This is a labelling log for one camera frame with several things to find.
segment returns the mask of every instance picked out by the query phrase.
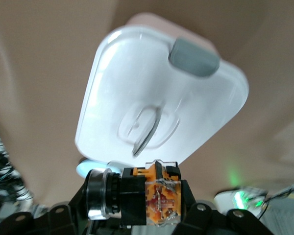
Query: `light blue object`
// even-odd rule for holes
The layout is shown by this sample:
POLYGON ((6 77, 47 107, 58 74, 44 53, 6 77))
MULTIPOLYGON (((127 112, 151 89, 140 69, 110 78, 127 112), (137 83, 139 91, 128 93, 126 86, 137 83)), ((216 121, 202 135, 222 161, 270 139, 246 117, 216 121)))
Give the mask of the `light blue object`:
POLYGON ((92 160, 82 161, 77 166, 76 171, 81 177, 86 178, 88 172, 95 168, 110 168, 115 173, 121 173, 121 170, 117 167, 110 166, 108 165, 108 163, 97 162, 92 160))

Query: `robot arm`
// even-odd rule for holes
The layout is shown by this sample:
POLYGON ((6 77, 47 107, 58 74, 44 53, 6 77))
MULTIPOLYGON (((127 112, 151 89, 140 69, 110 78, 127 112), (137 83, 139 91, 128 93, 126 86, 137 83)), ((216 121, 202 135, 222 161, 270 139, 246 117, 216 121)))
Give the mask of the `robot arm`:
POLYGON ((196 203, 177 164, 161 161, 125 168, 122 176, 94 169, 68 204, 36 219, 29 212, 15 213, 0 223, 0 235, 125 235, 133 225, 166 224, 176 225, 173 235, 273 235, 249 211, 234 209, 225 216, 196 203), (121 219, 110 218, 117 212, 121 219))

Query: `container lid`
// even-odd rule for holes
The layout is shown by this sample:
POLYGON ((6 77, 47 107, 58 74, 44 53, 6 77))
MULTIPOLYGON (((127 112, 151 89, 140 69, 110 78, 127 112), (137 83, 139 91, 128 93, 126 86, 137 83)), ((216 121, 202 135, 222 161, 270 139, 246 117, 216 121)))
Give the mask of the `container lid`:
POLYGON ((244 105, 244 74, 216 54, 143 26, 100 44, 75 143, 85 157, 135 166, 179 164, 244 105))

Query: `black wire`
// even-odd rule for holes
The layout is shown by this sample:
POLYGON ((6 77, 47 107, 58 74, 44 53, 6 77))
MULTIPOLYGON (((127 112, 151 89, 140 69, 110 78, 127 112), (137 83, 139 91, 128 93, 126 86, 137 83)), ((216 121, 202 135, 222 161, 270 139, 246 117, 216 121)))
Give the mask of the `black wire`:
POLYGON ((259 216, 258 220, 260 220, 261 217, 263 217, 263 215, 264 215, 265 212, 267 211, 268 206, 269 206, 269 202, 267 202, 267 206, 266 206, 266 208, 264 209, 264 211, 261 213, 261 215, 259 216))
POLYGON ((33 194, 24 186, 22 178, 13 175, 15 170, 11 163, 8 161, 8 153, 4 148, 4 144, 0 140, 0 196, 3 196, 5 200, 17 201, 18 198, 24 197, 28 194, 26 198, 19 199, 18 201, 29 200, 33 198, 33 194))
POLYGON ((267 200, 265 200, 265 202, 269 202, 272 199, 278 198, 278 197, 288 197, 292 192, 294 192, 294 188, 291 187, 291 188, 289 188, 289 190, 287 190, 285 192, 279 193, 273 197, 268 198, 267 200))

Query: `screw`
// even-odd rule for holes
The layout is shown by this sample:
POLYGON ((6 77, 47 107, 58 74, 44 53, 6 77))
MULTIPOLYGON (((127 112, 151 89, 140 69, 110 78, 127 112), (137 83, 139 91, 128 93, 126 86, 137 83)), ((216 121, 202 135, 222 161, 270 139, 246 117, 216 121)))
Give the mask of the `screw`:
POLYGON ((238 218, 243 218, 244 214, 241 211, 233 211, 233 214, 238 218))
POLYGON ((26 218, 26 216, 22 214, 22 215, 16 217, 15 221, 16 221, 16 222, 19 222, 19 221, 21 221, 21 220, 23 220, 23 219, 25 219, 25 218, 26 218))
POLYGON ((58 209, 55 210, 55 212, 56 212, 57 214, 59 214, 59 213, 61 213, 61 212, 63 212, 63 211, 64 211, 64 209, 63 209, 62 207, 60 207, 60 208, 58 208, 58 209))
POLYGON ((198 204, 197 209, 203 212, 206 210, 206 207, 203 204, 198 204))

